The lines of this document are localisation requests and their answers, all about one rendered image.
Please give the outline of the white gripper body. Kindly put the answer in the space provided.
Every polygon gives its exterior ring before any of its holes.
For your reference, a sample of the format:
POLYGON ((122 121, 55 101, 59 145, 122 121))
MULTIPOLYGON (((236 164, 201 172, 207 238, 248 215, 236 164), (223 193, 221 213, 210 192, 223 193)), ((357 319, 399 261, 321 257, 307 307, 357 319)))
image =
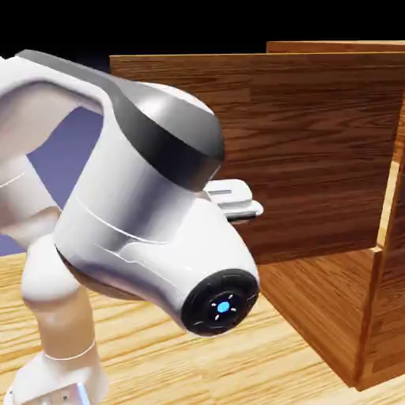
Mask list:
POLYGON ((253 194, 243 180, 211 180, 204 192, 231 223, 251 221, 263 214, 263 206, 253 199, 253 194))

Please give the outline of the large wooden cabinet door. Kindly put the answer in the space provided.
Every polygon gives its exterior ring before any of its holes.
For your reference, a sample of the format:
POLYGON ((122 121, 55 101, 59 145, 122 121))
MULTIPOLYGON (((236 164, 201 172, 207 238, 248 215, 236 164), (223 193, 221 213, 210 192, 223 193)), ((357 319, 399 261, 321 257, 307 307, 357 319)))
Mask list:
POLYGON ((258 263, 375 245, 405 55, 113 55, 110 69, 175 86, 216 113, 218 178, 244 180, 264 208, 238 226, 258 263))

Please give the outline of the small wooden cabinet door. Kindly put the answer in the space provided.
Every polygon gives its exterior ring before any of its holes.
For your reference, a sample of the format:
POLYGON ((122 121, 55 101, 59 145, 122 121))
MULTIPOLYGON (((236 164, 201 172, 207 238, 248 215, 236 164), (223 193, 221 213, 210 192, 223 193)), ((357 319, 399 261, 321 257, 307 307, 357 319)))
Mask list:
POLYGON ((264 297, 350 387, 358 384, 381 248, 259 268, 264 297))

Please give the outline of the wooden cabinet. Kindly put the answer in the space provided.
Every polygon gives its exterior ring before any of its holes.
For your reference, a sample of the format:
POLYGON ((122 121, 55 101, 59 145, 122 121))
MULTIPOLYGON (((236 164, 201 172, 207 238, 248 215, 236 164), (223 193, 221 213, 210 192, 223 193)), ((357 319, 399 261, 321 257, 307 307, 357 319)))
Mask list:
MULTIPOLYGON (((260 54, 401 54, 405 41, 269 43, 260 54)), ((363 390, 405 374, 405 90, 380 215, 377 241, 382 256, 371 303, 363 366, 358 384, 363 390)), ((274 261, 285 262, 323 255, 274 261)), ((270 263, 259 263, 259 267, 270 263)))

